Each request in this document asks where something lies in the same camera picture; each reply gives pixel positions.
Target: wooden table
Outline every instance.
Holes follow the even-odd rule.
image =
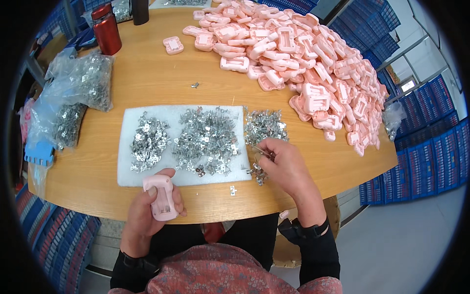
[[[323,198],[357,186],[397,165],[395,146],[382,128],[380,150],[368,147],[359,157],[346,143],[345,130],[336,141],[325,141],[323,131],[302,122],[289,107],[295,95],[283,91],[263,92],[244,73],[219,68],[220,56],[194,47],[195,38],[182,34],[184,27],[197,26],[191,8],[150,10],[150,21],[134,26],[118,25],[123,46],[116,53],[111,95],[114,108],[108,112],[88,109],[81,124],[78,147],[56,152],[47,174],[46,200],[89,215],[126,220],[129,204],[141,189],[117,183],[118,143],[126,108],[159,104],[247,105],[252,110],[282,109],[290,142],[304,155]],[[164,38],[178,36],[184,45],[180,54],[169,56]],[[199,82],[197,89],[191,84]],[[230,196],[230,185],[237,195]],[[203,223],[243,219],[293,208],[289,195],[271,181],[259,187],[255,180],[181,187],[188,216],[171,223]]]

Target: right hand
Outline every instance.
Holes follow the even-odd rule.
[[[271,180],[294,199],[302,227],[322,225],[326,220],[325,206],[298,148],[273,138],[264,139],[258,147],[268,153],[274,153],[274,162],[266,156],[261,156],[258,164]]]
[[[274,162],[262,156],[258,161],[259,166],[294,200],[305,196],[306,192],[308,195],[312,195],[312,192],[320,195],[296,146],[281,139],[267,138],[258,147],[274,153]]]

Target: fingernail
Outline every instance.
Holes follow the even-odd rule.
[[[149,196],[153,197],[157,194],[157,189],[152,186],[152,188],[149,189]]]

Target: clear plastic bag of metal parts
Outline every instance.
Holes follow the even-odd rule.
[[[405,118],[407,118],[407,113],[398,101],[388,105],[382,113],[385,130],[391,142],[395,141],[397,130],[401,125],[401,121]]]
[[[114,0],[111,1],[111,6],[113,7],[113,13],[116,16],[117,23],[126,22],[132,19],[130,0]],[[93,19],[91,18],[92,12],[93,10],[89,10],[82,14],[82,17],[86,20],[86,23],[90,28],[93,28]]]
[[[56,149],[75,148],[86,105],[62,104],[60,100],[48,100],[48,87],[31,108],[28,125],[28,143],[50,142]]]
[[[36,191],[36,196],[45,199],[46,196],[46,176],[47,171],[51,168],[52,164],[45,167],[40,164],[28,163],[31,171],[30,177],[32,179],[32,185]]]
[[[65,48],[57,53],[47,68],[45,80],[68,76],[74,67],[74,59],[77,57],[77,51],[74,47]]]
[[[108,112],[113,107],[110,96],[113,56],[90,53],[73,59],[73,70],[55,78],[45,99],[62,104],[85,104]]]

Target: hand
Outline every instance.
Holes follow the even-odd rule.
[[[302,227],[322,225],[326,220],[325,206],[298,148],[273,138],[264,139],[258,147],[267,153],[274,153],[274,162],[261,156],[258,164],[271,180],[294,199]]]
[[[173,177],[175,170],[164,168],[156,175],[167,175]],[[157,198],[158,192],[155,187],[148,191],[139,192],[129,207],[127,222],[121,236],[121,251],[130,257],[144,257],[149,253],[150,240],[166,222],[157,221],[152,216],[150,204]],[[181,198],[180,189],[173,185],[173,201],[175,209],[181,216],[188,215],[184,208],[184,201]]]

